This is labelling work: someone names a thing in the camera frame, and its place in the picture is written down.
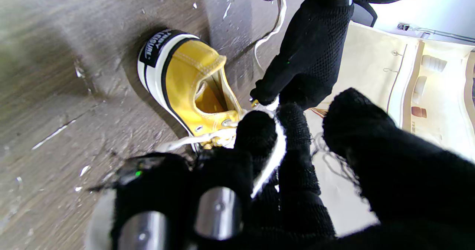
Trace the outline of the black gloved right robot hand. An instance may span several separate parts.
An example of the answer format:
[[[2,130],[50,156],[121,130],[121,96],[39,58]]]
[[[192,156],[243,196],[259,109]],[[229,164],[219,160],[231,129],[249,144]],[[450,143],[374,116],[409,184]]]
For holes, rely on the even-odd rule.
[[[303,111],[249,112],[233,148],[127,159],[103,191],[86,250],[473,250],[474,164],[396,127],[356,89],[338,94],[323,139],[378,223],[337,237]]]

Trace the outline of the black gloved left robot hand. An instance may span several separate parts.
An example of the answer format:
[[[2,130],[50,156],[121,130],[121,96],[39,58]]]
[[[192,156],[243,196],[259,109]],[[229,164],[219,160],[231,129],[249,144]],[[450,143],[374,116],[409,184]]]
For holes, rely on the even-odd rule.
[[[303,110],[316,107],[338,79],[354,5],[343,0],[304,0],[292,17],[280,50],[250,96],[262,105],[276,98]]]

